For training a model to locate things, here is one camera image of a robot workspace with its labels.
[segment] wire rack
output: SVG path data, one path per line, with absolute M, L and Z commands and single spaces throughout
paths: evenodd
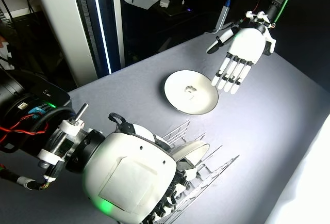
M 185 140 L 185 135 L 188 131 L 190 125 L 190 120 L 183 123 L 179 127 L 175 128 L 173 131 L 166 134 L 163 139 L 172 147 L 180 146 L 187 141 Z M 195 140 L 202 140 L 206 133 L 200 135 Z M 190 189 L 184 191 L 176 198 L 176 209 L 171 214 L 160 219 L 156 223 L 158 224 L 171 224 L 173 223 L 238 157 L 230 159 L 220 167 L 215 170 L 210 170 L 207 166 L 207 162 L 217 155 L 222 146 L 216 148 L 211 154 L 209 154 L 205 159 L 201 160 L 196 168 L 200 177 L 196 177 L 192 181 L 189 181 Z

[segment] white plate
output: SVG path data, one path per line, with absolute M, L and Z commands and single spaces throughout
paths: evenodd
M 195 71 L 171 74 L 165 82 L 165 95 L 179 111 L 191 115 L 210 112 L 218 103 L 218 91 L 208 77 Z

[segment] white robotic hand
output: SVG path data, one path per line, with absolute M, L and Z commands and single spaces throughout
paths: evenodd
M 264 12 L 255 15 L 249 11 L 246 16 L 251 19 L 256 17 L 258 20 L 263 19 L 265 22 L 269 22 Z M 230 34 L 234 35 L 231 30 L 226 31 L 208 48 L 207 52 L 213 53 L 217 50 L 231 37 Z M 218 89 L 235 94 L 250 71 L 251 66 L 257 63 L 263 54 L 266 41 L 270 42 L 269 53 L 273 53 L 276 40 L 270 36 L 267 26 L 262 25 L 258 28 L 239 30 L 227 52 L 226 58 L 212 80 L 212 85 L 216 86 L 219 83 Z

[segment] dark background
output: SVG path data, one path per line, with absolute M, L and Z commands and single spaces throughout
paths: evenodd
M 192 12 L 175 18 L 155 8 L 143 10 L 122 1 L 125 57 L 133 63 L 157 53 L 171 38 L 168 47 L 178 45 L 215 27 L 226 0 L 185 0 Z M 232 0 L 226 22 L 236 21 L 258 0 Z M 257 8 L 266 10 L 269 0 Z M 275 51 L 311 79 L 330 91 L 328 60 L 329 0 L 289 0 L 271 35 L 277 40 Z

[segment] white power adapter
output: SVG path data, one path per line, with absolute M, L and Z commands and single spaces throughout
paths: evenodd
M 170 4 L 169 0 L 160 0 L 160 2 L 159 2 L 159 5 L 161 7 L 165 7 L 165 8 L 168 8 L 169 4 Z

